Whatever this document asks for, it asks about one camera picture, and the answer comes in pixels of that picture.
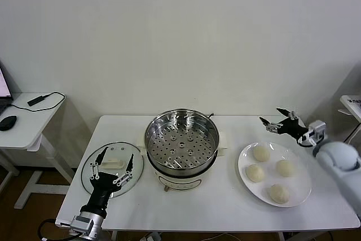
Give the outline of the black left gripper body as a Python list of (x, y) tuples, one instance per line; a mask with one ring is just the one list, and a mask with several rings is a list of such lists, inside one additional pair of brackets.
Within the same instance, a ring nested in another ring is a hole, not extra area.
[(94, 178), (90, 181), (93, 186), (93, 191), (87, 204), (82, 206), (82, 211), (106, 218), (109, 198), (112, 193), (119, 190), (119, 187), (113, 183), (118, 177), (114, 174), (104, 172), (99, 172), (98, 176), (98, 179)]

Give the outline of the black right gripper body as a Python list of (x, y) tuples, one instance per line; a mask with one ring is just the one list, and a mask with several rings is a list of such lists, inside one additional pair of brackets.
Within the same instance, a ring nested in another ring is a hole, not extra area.
[(287, 134), (298, 141), (303, 137), (309, 130), (306, 127), (303, 127), (299, 124), (299, 119), (291, 119), (290, 117), (284, 119), (278, 124), (281, 127), (278, 128), (278, 134)]

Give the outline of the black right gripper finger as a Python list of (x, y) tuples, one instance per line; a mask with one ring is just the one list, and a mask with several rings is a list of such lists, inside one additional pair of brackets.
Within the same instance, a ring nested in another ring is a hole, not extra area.
[(269, 122), (268, 120), (264, 119), (263, 117), (259, 117), (262, 121), (263, 125), (266, 127), (266, 130), (271, 133), (279, 134), (280, 129), (282, 128), (283, 124)]
[(298, 116), (294, 111), (288, 111), (287, 109), (283, 108), (277, 108), (277, 111), (279, 111), (283, 116), (290, 118), (291, 120), (297, 120)]

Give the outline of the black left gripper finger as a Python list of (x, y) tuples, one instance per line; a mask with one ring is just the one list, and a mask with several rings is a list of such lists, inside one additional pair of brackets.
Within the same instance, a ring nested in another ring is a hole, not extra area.
[(133, 159), (134, 154), (131, 155), (131, 158), (127, 164), (126, 170), (123, 175), (119, 176), (117, 179), (113, 181), (113, 184), (117, 187), (122, 187), (123, 184), (129, 182), (133, 178)]
[(105, 147), (104, 150), (99, 153), (93, 163), (90, 163), (92, 175), (90, 179), (99, 179), (99, 166), (102, 164), (102, 161), (105, 157), (105, 154), (108, 150), (108, 147)]

